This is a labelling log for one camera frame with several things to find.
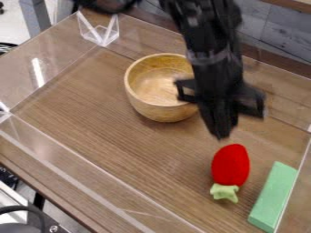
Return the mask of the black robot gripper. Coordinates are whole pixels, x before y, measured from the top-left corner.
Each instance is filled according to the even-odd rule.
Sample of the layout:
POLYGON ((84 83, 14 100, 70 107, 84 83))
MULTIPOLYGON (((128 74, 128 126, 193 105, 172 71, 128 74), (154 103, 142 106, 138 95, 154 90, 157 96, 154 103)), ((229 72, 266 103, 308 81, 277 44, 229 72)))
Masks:
POLYGON ((237 124, 237 115, 264 117, 264 93, 237 83, 228 89, 216 90, 212 86, 204 89, 194 79, 180 79, 173 82, 177 88, 177 99, 197 105, 201 119, 209 133, 218 139, 229 137, 237 124))

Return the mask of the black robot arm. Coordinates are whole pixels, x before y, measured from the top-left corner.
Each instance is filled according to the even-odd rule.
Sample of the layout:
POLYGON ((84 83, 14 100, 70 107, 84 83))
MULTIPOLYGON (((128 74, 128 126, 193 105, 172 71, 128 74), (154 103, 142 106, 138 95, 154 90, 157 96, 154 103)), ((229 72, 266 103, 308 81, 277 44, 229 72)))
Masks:
POLYGON ((234 0, 157 0, 182 36, 190 78, 173 82, 177 98, 194 104, 209 133, 229 137, 241 115, 264 117, 264 92, 244 80, 234 0))

